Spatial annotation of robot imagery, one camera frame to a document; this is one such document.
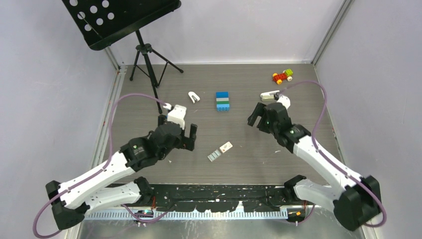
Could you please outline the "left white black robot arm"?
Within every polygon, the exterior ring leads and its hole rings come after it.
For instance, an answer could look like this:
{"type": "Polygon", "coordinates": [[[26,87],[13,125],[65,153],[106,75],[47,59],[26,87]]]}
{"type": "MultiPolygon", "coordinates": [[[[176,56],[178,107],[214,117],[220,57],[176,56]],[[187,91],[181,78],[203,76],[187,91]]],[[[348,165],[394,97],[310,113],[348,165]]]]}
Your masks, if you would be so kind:
{"type": "Polygon", "coordinates": [[[70,181],[47,183],[46,191],[58,229],[69,229],[87,215],[104,208],[134,203],[149,205],[154,191],[144,177],[118,187],[109,185],[155,165],[173,149],[193,151],[197,129],[196,124],[191,124],[190,134],[185,136],[185,129],[178,120],[160,115],[155,130],[131,139],[109,160],[70,181]]]}

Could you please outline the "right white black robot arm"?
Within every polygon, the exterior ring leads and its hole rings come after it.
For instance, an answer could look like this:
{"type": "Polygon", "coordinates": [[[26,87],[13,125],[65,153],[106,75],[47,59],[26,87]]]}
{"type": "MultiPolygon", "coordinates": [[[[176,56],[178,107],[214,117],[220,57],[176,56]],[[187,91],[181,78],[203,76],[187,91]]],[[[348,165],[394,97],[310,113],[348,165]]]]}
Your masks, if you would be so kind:
{"type": "Polygon", "coordinates": [[[312,202],[332,212],[347,230],[355,231],[369,226],[368,221],[386,211],[382,206],[379,182],[373,177],[364,178],[351,170],[325,150],[309,130],[293,124],[287,108],[282,103],[265,105],[257,103],[247,124],[264,133],[273,135],[277,143],[291,154],[310,165],[329,186],[319,185],[303,175],[297,175],[284,183],[284,198],[290,204],[299,201],[312,202]]]}

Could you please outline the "beige white stapler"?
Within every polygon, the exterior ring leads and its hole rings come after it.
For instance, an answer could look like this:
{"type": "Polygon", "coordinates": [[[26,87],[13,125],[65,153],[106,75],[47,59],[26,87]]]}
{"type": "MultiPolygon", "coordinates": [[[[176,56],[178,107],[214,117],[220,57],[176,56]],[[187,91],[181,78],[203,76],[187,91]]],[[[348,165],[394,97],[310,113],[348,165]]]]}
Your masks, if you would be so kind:
{"type": "Polygon", "coordinates": [[[260,94],[260,99],[263,102],[273,101],[276,99],[279,92],[280,92],[279,90],[263,92],[260,94]]]}

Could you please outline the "staple tray with staples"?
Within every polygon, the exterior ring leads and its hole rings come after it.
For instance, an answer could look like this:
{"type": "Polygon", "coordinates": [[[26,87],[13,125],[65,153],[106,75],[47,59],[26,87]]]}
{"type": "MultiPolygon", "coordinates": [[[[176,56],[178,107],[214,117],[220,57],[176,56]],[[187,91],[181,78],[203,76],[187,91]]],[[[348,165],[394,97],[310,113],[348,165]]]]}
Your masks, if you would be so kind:
{"type": "Polygon", "coordinates": [[[216,149],[214,152],[212,152],[210,155],[208,155],[208,160],[210,162],[215,161],[217,158],[219,158],[221,156],[221,152],[216,149]]]}

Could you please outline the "white staple box sleeve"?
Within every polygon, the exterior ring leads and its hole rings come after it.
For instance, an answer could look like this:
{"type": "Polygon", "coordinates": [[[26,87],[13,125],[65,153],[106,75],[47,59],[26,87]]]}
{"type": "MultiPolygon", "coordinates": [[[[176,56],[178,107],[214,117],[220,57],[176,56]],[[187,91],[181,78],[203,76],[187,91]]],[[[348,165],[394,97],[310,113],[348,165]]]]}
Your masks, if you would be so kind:
{"type": "Polygon", "coordinates": [[[233,147],[233,145],[231,144],[231,142],[226,142],[224,145],[222,145],[219,150],[221,151],[221,153],[225,153],[226,151],[228,151],[229,149],[231,149],[233,147]]]}

